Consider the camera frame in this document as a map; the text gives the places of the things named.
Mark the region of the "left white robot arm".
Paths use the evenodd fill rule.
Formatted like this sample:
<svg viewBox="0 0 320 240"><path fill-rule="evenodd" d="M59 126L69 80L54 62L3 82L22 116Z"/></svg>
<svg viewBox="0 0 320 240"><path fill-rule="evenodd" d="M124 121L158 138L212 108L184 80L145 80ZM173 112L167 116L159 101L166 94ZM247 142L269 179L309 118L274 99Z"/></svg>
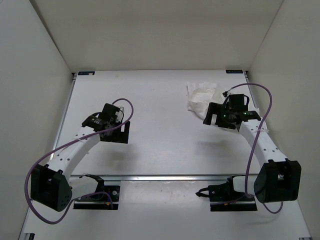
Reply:
<svg viewBox="0 0 320 240"><path fill-rule="evenodd" d="M130 122L123 122L125 109L106 103L101 112L89 115L81 124L73 144L58 150L45 165L37 164L31 172L30 198L57 212L63 211L77 198L104 195L103 179L87 173L78 178L71 175L81 160L99 142L127 144Z"/></svg>

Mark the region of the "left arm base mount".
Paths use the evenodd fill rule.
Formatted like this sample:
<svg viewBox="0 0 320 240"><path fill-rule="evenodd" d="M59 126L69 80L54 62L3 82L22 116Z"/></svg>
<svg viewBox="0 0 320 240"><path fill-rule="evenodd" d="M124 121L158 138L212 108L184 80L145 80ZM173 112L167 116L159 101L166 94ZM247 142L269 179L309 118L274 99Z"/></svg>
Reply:
<svg viewBox="0 0 320 240"><path fill-rule="evenodd" d="M85 174L71 182L73 209L75 210L117 210L121 186L107 183L100 176Z"/></svg>

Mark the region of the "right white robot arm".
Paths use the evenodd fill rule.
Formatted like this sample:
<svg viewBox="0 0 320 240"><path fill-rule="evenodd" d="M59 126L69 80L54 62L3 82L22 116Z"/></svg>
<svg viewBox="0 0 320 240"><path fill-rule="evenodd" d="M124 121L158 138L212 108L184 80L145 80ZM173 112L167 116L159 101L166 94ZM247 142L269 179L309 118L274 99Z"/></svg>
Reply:
<svg viewBox="0 0 320 240"><path fill-rule="evenodd" d="M237 130L250 145L251 154L260 165L256 176L229 178L224 195L229 200L236 200L246 193L256 197L260 203L295 201L299 194L302 167L279 150L259 114L248 109L249 101L244 94L231 94L222 104L211 102L203 121L209 125L215 116L215 126Z"/></svg>

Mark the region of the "white skirt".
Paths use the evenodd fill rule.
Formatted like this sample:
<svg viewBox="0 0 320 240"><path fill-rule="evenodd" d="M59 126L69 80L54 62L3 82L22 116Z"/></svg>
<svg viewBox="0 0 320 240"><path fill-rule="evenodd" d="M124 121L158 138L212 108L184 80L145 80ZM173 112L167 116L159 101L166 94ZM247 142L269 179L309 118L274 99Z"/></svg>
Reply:
<svg viewBox="0 0 320 240"><path fill-rule="evenodd" d="M187 83L187 107L200 119L204 120L210 103L222 104L225 100L224 87L217 83Z"/></svg>

